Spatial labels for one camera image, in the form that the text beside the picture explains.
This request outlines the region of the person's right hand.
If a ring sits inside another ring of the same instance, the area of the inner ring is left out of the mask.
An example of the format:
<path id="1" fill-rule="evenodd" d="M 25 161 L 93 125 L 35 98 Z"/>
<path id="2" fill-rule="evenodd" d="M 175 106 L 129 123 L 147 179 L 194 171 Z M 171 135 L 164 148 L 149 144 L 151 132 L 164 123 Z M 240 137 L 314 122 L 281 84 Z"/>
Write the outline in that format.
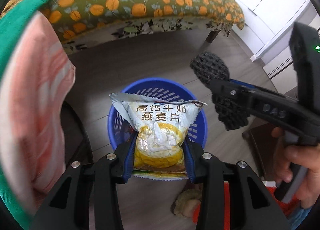
<path id="1" fill-rule="evenodd" d="M 291 182 L 293 172 L 290 164 L 295 163 L 308 168 L 296 197 L 304 209 L 312 207 L 319 197 L 319 145 L 317 146 L 284 146 L 284 131 L 280 127 L 272 130 L 271 135 L 278 139 L 273 157 L 273 180 L 276 183 Z"/>

